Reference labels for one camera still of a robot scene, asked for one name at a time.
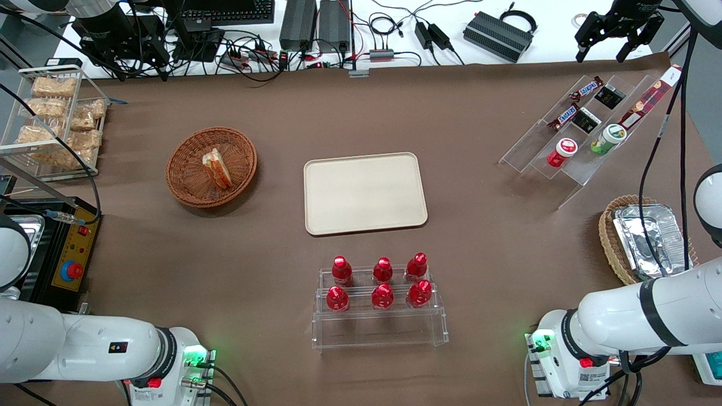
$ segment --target aluminum foil tray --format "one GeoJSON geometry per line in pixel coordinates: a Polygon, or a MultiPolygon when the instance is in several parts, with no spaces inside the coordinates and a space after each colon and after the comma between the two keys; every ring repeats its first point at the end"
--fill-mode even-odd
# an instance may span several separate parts
{"type": "Polygon", "coordinates": [[[612,221],[630,267],[641,280],[683,272],[684,244],[674,213],[663,204],[648,204],[643,211],[645,228],[662,269],[644,237],[637,205],[619,207],[612,212],[612,221]]]}

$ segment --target woven basket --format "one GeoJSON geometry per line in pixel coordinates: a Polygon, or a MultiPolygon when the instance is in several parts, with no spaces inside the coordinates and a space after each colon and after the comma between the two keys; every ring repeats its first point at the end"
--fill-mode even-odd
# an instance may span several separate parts
{"type": "MultiPolygon", "coordinates": [[[[649,197],[642,198],[643,204],[655,204],[656,202],[656,200],[650,199],[649,197]]],[[[604,248],[604,254],[606,255],[607,261],[609,261],[609,266],[612,267],[614,273],[625,285],[631,285],[641,281],[634,275],[634,272],[627,261],[625,249],[619,241],[617,229],[614,227],[614,223],[612,222],[612,211],[621,206],[630,206],[638,203],[639,201],[636,194],[628,194],[626,196],[617,197],[609,203],[609,206],[606,207],[599,217],[599,240],[601,241],[601,246],[604,248]]],[[[697,266],[697,253],[691,243],[690,258],[692,258],[694,266],[697,266]]]]}
{"type": "Polygon", "coordinates": [[[196,132],[181,142],[168,159],[165,183],[179,202],[207,209],[237,197],[256,173],[256,148],[245,135],[234,129],[212,127],[196,132]],[[203,155],[218,149],[233,186],[218,189],[203,166],[203,155]]]}

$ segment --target acrylic display shelf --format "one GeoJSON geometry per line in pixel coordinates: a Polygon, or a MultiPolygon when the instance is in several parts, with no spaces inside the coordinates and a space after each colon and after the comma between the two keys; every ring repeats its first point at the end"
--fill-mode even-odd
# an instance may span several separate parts
{"type": "MultiPolygon", "coordinates": [[[[558,132],[555,132],[549,128],[547,124],[554,121],[572,105],[573,101],[568,96],[570,93],[592,82],[592,78],[583,76],[574,86],[565,92],[557,104],[555,104],[544,117],[537,121],[516,144],[504,154],[499,160],[499,163],[506,162],[519,173],[533,168],[550,180],[559,173],[571,178],[576,182],[576,187],[569,193],[566,199],[564,199],[562,204],[559,205],[559,208],[561,208],[586,186],[597,170],[609,159],[609,156],[614,154],[614,150],[624,145],[623,142],[605,155],[599,155],[592,152],[591,143],[597,139],[605,127],[617,123],[622,116],[637,103],[642,94],[654,85],[656,81],[657,79],[651,76],[645,76],[639,84],[632,86],[618,76],[612,76],[609,80],[605,81],[605,83],[615,87],[626,95],[614,109],[606,107],[594,98],[594,95],[596,95],[599,89],[594,90],[590,95],[585,96],[581,101],[577,102],[580,108],[586,108],[601,121],[594,130],[587,134],[574,123],[569,122],[558,132]],[[547,163],[547,155],[555,149],[557,143],[562,138],[573,139],[579,149],[577,153],[568,158],[561,167],[555,168],[547,163]]],[[[642,117],[642,119],[627,132],[627,139],[639,128],[644,118],[645,117],[642,117]]]]}
{"type": "Polygon", "coordinates": [[[438,287],[430,271],[426,279],[432,282],[431,300],[421,308],[406,304],[406,294],[412,284],[404,282],[406,265],[393,265],[391,279],[393,304],[386,310],[375,310],[371,304],[373,267],[354,268],[354,286],[344,288],[349,295],[350,309],[335,313],[326,305],[326,294],[334,286],[330,269],[321,269],[319,288],[313,306],[312,345],[316,350],[348,347],[383,347],[408,344],[438,346],[449,341],[446,312],[438,287]]]}

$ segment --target brown paper mat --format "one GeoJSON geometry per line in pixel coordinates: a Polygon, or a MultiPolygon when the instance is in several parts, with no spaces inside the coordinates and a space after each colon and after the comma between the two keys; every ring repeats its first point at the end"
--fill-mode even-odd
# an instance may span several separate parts
{"type": "MultiPolygon", "coordinates": [[[[597,220],[611,200],[638,189],[669,96],[558,212],[568,190],[496,162],[582,74],[632,82],[668,66],[666,55],[655,55],[624,64],[373,70],[367,79],[316,69],[282,74],[261,89],[241,76],[102,82],[109,96],[130,104],[112,107],[98,163],[105,220],[89,270],[93,311],[192,329],[218,349],[219,366],[252,406],[522,405],[523,333],[547,311],[622,285],[607,264],[597,220]],[[211,126],[247,134],[258,173],[229,207],[199,214],[174,200],[163,171],[178,143],[211,126]],[[307,161],[403,151],[419,158],[426,225],[306,233],[307,161]],[[362,266],[379,256],[404,262],[418,251],[428,254],[446,304],[448,344],[323,355],[311,349],[319,267],[337,254],[362,266]]],[[[645,188],[677,216],[678,128],[676,113],[645,188]]],[[[692,193],[711,160],[690,133],[692,193]]],[[[65,192],[92,199],[87,185],[65,192]]],[[[718,249],[689,201],[690,233],[705,262],[718,249]]],[[[645,369],[644,381],[644,406],[718,405],[722,396],[695,383],[683,357],[645,369]]],[[[110,383],[31,387],[60,406],[123,405],[110,383]]],[[[533,383],[530,393],[533,405],[575,404],[536,398],[533,383]]],[[[0,387],[0,398],[36,404],[9,386],[0,387]]]]}

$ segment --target plastic tray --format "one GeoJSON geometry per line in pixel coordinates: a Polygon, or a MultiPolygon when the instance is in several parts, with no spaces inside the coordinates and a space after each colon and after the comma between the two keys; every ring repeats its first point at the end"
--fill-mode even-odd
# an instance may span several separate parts
{"type": "Polygon", "coordinates": [[[303,178],[306,230],[315,236],[414,227],[428,218],[410,152],[311,160],[303,178]]]}

